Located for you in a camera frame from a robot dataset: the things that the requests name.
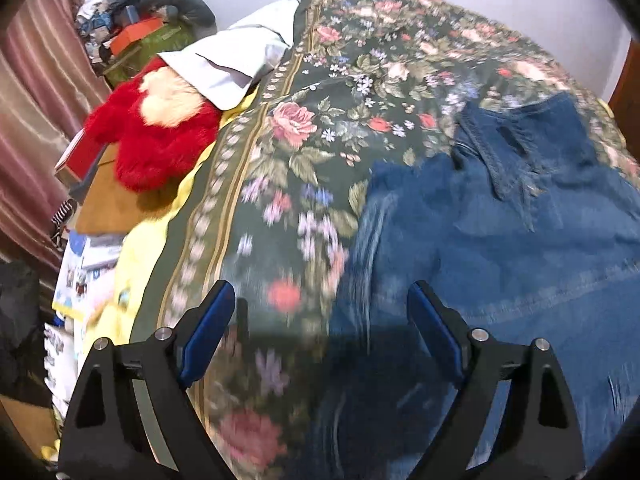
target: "yellow blanket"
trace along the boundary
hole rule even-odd
[[[236,108],[226,111],[220,119],[220,129],[247,110],[256,93],[257,89],[247,95]],[[129,342],[146,284],[166,242],[167,226],[187,201],[196,172],[211,154],[214,145],[215,142],[202,152],[195,167],[184,177],[169,212],[159,219],[141,222],[125,238],[116,266],[113,298],[97,320],[87,325],[82,345],[84,355],[99,337],[108,337],[116,345]]]

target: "green box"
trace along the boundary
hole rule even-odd
[[[195,41],[191,27],[184,22],[165,23],[158,30],[134,41],[112,58],[102,75],[112,88],[132,79],[158,52],[182,50]]]

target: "pink curtain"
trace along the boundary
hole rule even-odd
[[[0,40],[0,256],[48,282],[60,264],[50,218],[67,198],[53,166],[109,93],[76,35],[81,1],[25,0]]]

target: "green floral blanket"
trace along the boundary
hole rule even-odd
[[[238,478],[277,478],[300,448],[375,160],[448,153],[468,100],[501,110],[567,90],[601,160],[638,180],[596,97],[500,23],[442,0],[302,0],[294,28],[296,46],[220,131],[170,223],[131,337],[173,326],[217,279],[232,283],[238,315],[190,395]]]

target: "red fluffy stuffed animal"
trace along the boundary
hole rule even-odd
[[[133,191],[191,171],[216,139],[222,112],[159,57],[122,83],[84,123],[101,144],[119,142],[116,177]]]

